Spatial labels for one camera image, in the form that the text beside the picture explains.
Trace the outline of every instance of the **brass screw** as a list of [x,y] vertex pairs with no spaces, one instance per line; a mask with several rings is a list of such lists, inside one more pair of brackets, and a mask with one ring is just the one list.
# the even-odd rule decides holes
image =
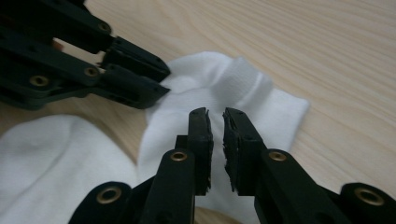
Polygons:
[[121,189],[113,186],[100,191],[96,196],[96,201],[101,204],[114,203],[121,196]]
[[384,199],[379,196],[377,193],[370,189],[365,188],[357,188],[355,189],[355,195],[365,203],[374,206],[381,206],[385,203]]
[[49,79],[43,76],[32,76],[30,77],[29,81],[30,84],[37,87],[45,87],[50,83]]
[[98,75],[98,71],[92,67],[86,68],[84,70],[85,75],[88,77],[96,77]]
[[106,31],[106,32],[110,31],[110,26],[108,26],[106,23],[103,23],[103,22],[99,23],[98,26],[99,26],[99,29],[101,29],[103,31]]
[[287,159],[287,157],[285,156],[285,154],[280,153],[280,152],[270,152],[270,154],[268,154],[270,156],[271,159],[273,159],[274,161],[285,161]]
[[187,154],[184,152],[174,152],[171,155],[172,161],[184,161],[187,159]]

